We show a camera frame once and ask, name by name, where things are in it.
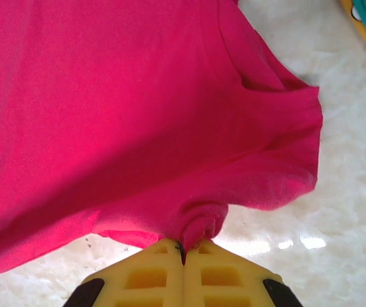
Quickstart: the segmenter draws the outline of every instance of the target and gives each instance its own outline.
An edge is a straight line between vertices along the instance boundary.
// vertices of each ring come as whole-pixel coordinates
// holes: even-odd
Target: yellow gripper
[[[302,307],[281,277],[209,240],[163,239],[87,277],[64,307]]]

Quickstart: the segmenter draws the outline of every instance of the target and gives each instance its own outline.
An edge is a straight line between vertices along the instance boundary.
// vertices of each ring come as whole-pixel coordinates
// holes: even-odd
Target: pink t-shirt
[[[0,1],[0,273],[88,233],[189,249],[317,181],[318,88],[233,0]]]

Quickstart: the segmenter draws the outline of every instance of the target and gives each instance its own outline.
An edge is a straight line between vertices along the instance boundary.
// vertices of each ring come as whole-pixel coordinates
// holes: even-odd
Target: marble surface
[[[275,212],[232,206],[215,242],[281,274],[304,306],[366,306],[366,48],[335,0],[244,0],[293,72],[321,87],[315,192]],[[96,235],[0,275],[1,306],[62,306],[92,272],[139,249]]]

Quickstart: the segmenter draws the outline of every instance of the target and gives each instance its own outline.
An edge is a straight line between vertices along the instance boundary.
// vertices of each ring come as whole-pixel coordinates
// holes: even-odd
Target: pink fabric
[[[0,273],[88,233],[186,249],[317,180],[318,88],[233,0],[0,1]]]

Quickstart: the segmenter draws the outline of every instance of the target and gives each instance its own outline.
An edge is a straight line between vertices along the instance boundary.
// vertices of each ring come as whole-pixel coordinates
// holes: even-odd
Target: white marble floor
[[[232,207],[216,243],[278,274],[304,306],[366,306],[366,48],[337,0],[244,0],[274,53],[321,86],[319,183],[275,212]],[[60,307],[138,249],[95,235],[0,275],[0,307]]]

